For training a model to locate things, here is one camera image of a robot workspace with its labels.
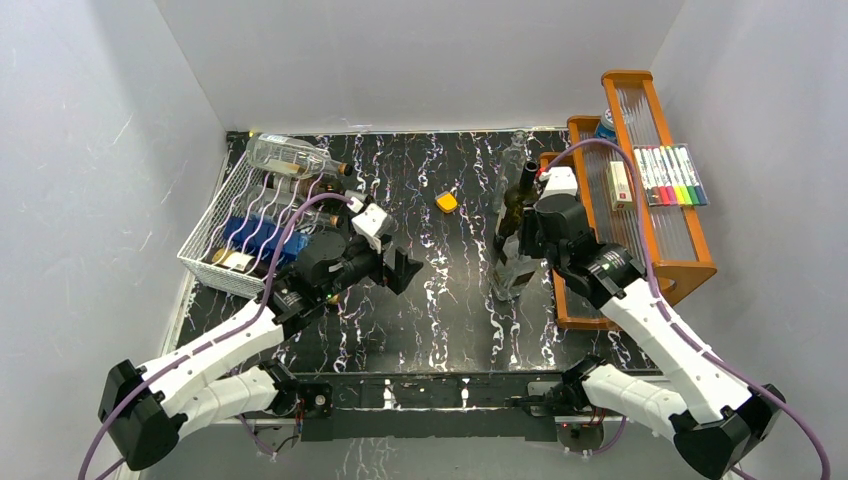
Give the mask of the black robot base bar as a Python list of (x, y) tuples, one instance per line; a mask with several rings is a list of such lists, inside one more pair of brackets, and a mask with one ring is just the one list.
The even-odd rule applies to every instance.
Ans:
[(518, 438), (559, 443), (591, 455), (620, 432), (621, 416), (571, 407), (547, 396), (557, 372), (424, 374), (301, 373), (300, 404), (290, 413), (250, 413), (272, 446), (383, 438)]

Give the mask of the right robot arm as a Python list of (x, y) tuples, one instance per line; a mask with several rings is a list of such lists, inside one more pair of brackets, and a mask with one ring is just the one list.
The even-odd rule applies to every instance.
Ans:
[(701, 476), (720, 479), (770, 434), (785, 397), (720, 367), (711, 348), (656, 292), (654, 277), (625, 247), (600, 242), (571, 194), (522, 210), (520, 250), (545, 258), (568, 287), (611, 318), (671, 382), (660, 388), (587, 355), (542, 395), (577, 414), (613, 410), (670, 440)]

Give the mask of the dark green wine bottle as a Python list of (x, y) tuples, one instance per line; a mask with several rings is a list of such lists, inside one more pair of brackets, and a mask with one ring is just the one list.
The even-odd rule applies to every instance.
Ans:
[(537, 162), (527, 161), (518, 182), (510, 186), (504, 193), (494, 237), (496, 251), (503, 250), (507, 238), (516, 233), (520, 227), (524, 208), (532, 205), (538, 198), (539, 192), (535, 185), (538, 171), (539, 164)]

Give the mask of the clear square liquor bottle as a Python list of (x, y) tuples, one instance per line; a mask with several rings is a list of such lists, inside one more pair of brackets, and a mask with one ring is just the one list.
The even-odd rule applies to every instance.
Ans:
[(540, 260), (520, 252), (520, 234), (505, 239), (491, 274), (494, 296), (501, 302), (519, 297), (540, 268)]

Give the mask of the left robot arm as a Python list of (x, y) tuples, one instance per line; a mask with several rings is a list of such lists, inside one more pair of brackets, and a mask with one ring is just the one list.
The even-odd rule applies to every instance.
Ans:
[(230, 319), (168, 355), (139, 366), (128, 359), (115, 364), (98, 408), (97, 436), (109, 436), (127, 468), (141, 471), (219, 420), (255, 411), (290, 414), (306, 389), (283, 365), (266, 361), (241, 374), (234, 368), (304, 330), (350, 287), (370, 279), (401, 294), (422, 267), (402, 247), (386, 259), (363, 235), (314, 235), (278, 272), (270, 293)]

